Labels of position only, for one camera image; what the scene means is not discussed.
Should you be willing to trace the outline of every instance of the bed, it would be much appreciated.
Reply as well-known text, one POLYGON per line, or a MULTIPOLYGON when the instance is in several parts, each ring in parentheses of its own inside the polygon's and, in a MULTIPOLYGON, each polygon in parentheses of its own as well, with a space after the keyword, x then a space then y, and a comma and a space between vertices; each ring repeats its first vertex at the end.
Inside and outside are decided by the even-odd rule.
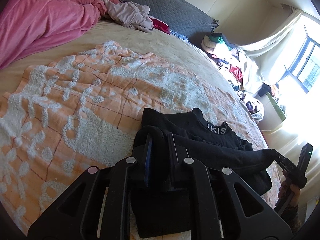
MULTIPOLYGON (((45 208, 88 166, 96 165, 100 168, 112 166, 121 158, 130 155, 144 107, 151 107, 163 113, 178 113, 199 107, 203 110, 204 117, 213 124, 220 125, 227 121, 239 137, 252 142, 254 150, 267 147, 246 107, 219 73, 217 65, 200 49, 158 30, 143 33, 108 20, 100 20, 74 41, 30 55, 1 70, 0 96, 0 164, 2 164, 0 201, 24 234, 27 234, 29 226, 45 208), (143 76, 132 72, 129 74, 125 72, 127 74, 124 76, 123 72, 112 70, 118 63, 108 61, 110 57, 103 58, 104 63, 101 62, 106 48, 109 55, 114 56, 114 53, 118 52, 116 56, 120 55, 122 61, 126 60, 126 63, 120 66, 123 67, 123 71, 144 67, 144 64, 151 69, 153 67, 154 72, 151 71, 149 74, 156 81, 145 80, 143 76), (81 57, 85 64, 77 62, 81 57), (153 65, 143 63, 130 66, 128 61, 131 62, 133 58, 146 62, 149 60, 148 62, 152 62, 153 65), (179 82, 174 84, 174 88, 170 86, 166 88, 179 95, 188 97, 193 93, 192 89, 203 88, 202 93, 196 96, 208 98, 205 105, 208 108, 204 109, 204 105, 200 101, 199 103, 196 97, 191 97, 188 103, 186 101, 176 103, 175 100, 172 103, 164 100, 159 105, 157 100, 149 100, 155 97, 159 87, 165 86, 163 80, 161 82, 158 82, 160 79, 157 80, 158 70, 162 76, 174 73, 180 81, 188 80, 186 88, 180 86, 179 82), (57 76, 60 78, 60 83, 57 82, 57 76), (96 79, 87 84, 82 79, 83 76, 95 76, 96 79), (139 87, 136 89, 133 85, 124 84, 124 81, 130 78, 147 86, 148 93, 143 94, 143 85, 140 85, 139 90, 139 87), (78 85, 84 87, 83 92, 79 92, 78 85), (91 97, 90 93, 96 89, 97 94, 91 97), (106 89, 110 95, 109 101, 106 100, 106 96, 101 98, 103 93, 106 94, 106 89), (37 101, 38 97, 33 93, 41 94, 43 101, 37 101), (47 107, 47 101, 50 101, 50 107, 47 107), (111 127, 107 136, 113 136, 110 131, 125 134, 128 143, 122 155, 114 154, 106 160, 102 153, 87 155, 85 149, 68 144, 64 135, 77 127, 74 123, 70 123, 70 129, 64 130, 64 127, 75 115, 79 102, 84 106, 96 103, 95 110, 92 108, 94 114, 86 112, 82 120, 89 119, 90 114, 99 122, 103 120, 104 127, 111 127), (126 102, 130 102, 129 107, 125 107, 126 102), (106 109, 109 105, 119 106, 119 109, 108 112, 106 109), (66 107, 65 111, 60 112, 61 107, 66 107), (64 115, 64 119, 52 122, 56 115, 64 115), (15 124, 19 118, 23 124, 20 127, 15 124)), ((272 180, 272 188, 262 198, 274 207, 280 187, 275 163, 267 171, 272 180)), ((130 239, 138 240, 140 238, 133 214, 131 218, 130 239)), ((189 238, 188 231, 150 240, 189 238)))

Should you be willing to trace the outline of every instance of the beige bed sheet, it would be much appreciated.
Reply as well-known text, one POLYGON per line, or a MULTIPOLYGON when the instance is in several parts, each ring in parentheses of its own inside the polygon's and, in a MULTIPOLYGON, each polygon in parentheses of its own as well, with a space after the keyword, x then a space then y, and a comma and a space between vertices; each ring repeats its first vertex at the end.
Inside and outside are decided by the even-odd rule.
MULTIPOLYGON (((195 73, 212 86, 229 93, 231 97, 238 100, 238 97, 231 86, 216 69, 216 65, 203 54, 201 50, 172 35, 167 35, 158 30, 154 30, 151 33, 143 33, 124 28, 108 21, 98 22, 95 27, 75 41, 28 56, 12 63, 8 68, 1 70, 0 96, 5 92, 13 93, 17 89, 23 72, 29 65, 48 65, 50 62, 60 57, 73 54, 74 52, 93 49, 97 44, 110 40, 114 40, 123 48, 126 47, 135 52, 153 52, 154 54, 195 73)), ((242 137, 246 137, 247 140, 251 141, 254 149, 267 147, 262 136, 259 135, 259 129, 253 119, 250 120, 248 118, 246 123, 251 125, 251 127, 248 128, 251 131, 250 134, 253 134, 252 131, 256 131, 257 134, 249 136, 249 138, 246 137, 246 135, 242 135, 242 137)), ((275 164, 272 164, 268 168, 268 173, 272 179, 273 186, 270 191, 263 195, 263 199, 273 207, 277 201, 277 192, 280 187, 279 174, 275 164)), ((177 235, 176 237, 172 236, 172 238, 169 239, 180 240, 184 239, 184 236, 177 235)))

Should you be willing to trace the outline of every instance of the crumpled beige garment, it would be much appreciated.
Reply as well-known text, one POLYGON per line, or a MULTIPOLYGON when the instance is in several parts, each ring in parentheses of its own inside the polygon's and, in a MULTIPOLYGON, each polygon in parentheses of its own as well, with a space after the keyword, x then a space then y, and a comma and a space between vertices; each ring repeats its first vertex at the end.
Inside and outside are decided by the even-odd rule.
POLYGON ((150 8, 134 2, 114 4, 109 0, 102 0, 107 8, 107 15, 116 23, 135 30, 149 33, 153 30, 153 22, 149 18, 150 8))

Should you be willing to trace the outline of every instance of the orange and white patterned blanket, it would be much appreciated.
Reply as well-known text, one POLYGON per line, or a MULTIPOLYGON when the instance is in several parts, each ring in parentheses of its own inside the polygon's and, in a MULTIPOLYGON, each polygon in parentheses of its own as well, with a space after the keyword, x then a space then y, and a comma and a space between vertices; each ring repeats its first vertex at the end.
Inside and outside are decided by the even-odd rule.
MULTIPOLYGON (((16 92, 2 98, 0 112, 0 201, 18 227, 27 233, 89 166, 113 166, 130 155, 145 107, 161 113, 198 107, 213 124, 227 121, 254 149, 266 147, 242 103, 153 53, 109 41, 49 66, 30 66, 16 92)), ((268 172, 276 178, 275 165, 268 172)), ((264 199, 271 206, 276 201, 268 193, 264 199)), ((140 239, 134 218, 131 239, 140 239)))

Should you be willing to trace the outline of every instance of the pink blanket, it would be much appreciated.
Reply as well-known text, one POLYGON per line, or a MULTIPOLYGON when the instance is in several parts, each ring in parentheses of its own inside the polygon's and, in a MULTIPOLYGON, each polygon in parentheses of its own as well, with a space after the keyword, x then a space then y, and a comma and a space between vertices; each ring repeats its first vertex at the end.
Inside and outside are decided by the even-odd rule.
POLYGON ((0 69, 80 37, 105 14, 101 0, 9 0, 0 14, 0 69))

